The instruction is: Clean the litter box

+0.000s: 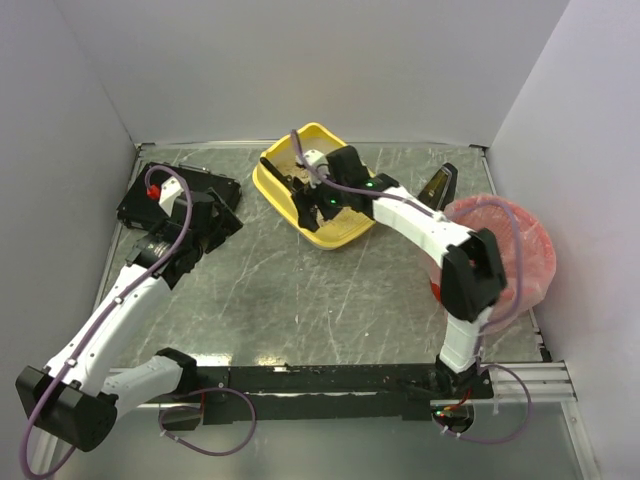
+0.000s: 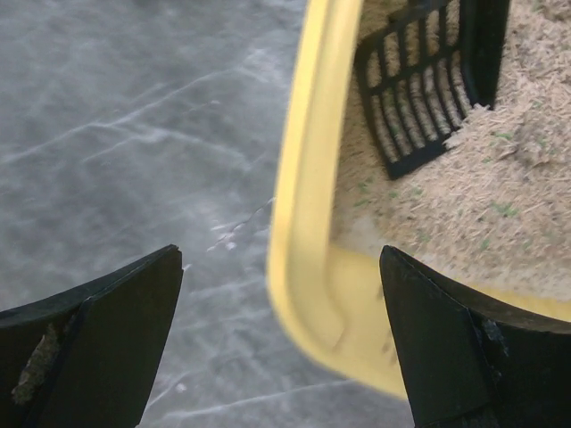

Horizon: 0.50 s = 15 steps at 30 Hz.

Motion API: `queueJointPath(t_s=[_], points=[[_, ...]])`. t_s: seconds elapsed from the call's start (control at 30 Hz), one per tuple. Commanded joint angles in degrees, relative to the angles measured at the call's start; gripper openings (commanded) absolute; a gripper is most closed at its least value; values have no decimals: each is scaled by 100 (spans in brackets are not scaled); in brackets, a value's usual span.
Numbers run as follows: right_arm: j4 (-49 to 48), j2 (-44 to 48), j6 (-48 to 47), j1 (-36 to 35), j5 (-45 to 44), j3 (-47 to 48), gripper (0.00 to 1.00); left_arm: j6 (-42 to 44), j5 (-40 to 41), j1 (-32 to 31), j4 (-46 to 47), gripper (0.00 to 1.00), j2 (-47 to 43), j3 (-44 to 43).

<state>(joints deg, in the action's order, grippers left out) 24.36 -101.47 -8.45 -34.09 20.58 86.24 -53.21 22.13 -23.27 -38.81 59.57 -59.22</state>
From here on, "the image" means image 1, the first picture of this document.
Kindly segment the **black litter scoop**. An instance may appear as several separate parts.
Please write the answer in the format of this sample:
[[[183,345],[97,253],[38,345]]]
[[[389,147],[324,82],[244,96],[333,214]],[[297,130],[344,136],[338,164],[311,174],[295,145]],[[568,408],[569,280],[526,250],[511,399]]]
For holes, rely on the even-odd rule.
[[[260,164],[276,178],[289,192],[293,193],[304,188],[304,182],[292,175],[284,175],[276,166],[274,166],[266,157],[260,158]]]

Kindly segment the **yellow litter box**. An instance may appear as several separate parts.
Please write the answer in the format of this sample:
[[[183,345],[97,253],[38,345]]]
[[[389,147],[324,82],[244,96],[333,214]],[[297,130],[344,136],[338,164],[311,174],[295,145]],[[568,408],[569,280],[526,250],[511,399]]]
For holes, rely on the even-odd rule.
[[[298,214],[291,199],[292,182],[298,178],[308,181],[308,175],[296,165],[296,156],[290,136],[285,134],[260,155],[253,170],[252,180],[258,191],[271,206],[306,240],[323,250],[345,246],[369,231],[374,221],[350,208],[343,209],[334,219],[324,221],[320,213],[320,228],[315,232],[298,226]]]

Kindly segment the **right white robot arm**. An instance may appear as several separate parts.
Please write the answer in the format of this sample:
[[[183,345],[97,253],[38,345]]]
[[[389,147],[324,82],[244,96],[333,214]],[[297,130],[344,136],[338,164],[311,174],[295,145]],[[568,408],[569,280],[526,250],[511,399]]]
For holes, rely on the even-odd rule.
[[[447,219],[386,174],[371,175],[351,145],[324,154],[296,143],[294,152],[308,173],[291,194],[299,227],[316,231],[349,208],[419,247],[440,270],[447,313],[436,365],[456,383],[474,375],[480,335],[507,285],[495,235]]]

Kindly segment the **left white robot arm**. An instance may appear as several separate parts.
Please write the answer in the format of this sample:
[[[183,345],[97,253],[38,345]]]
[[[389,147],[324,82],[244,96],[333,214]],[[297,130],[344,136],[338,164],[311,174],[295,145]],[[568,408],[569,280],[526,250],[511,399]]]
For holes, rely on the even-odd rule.
[[[203,255],[241,229],[213,189],[160,202],[165,211],[134,246],[103,302],[47,364],[25,367],[16,389],[36,427],[83,452],[100,445],[116,421],[162,395],[187,394],[198,384],[197,362],[172,348],[159,350],[128,373],[110,368],[143,317]]]

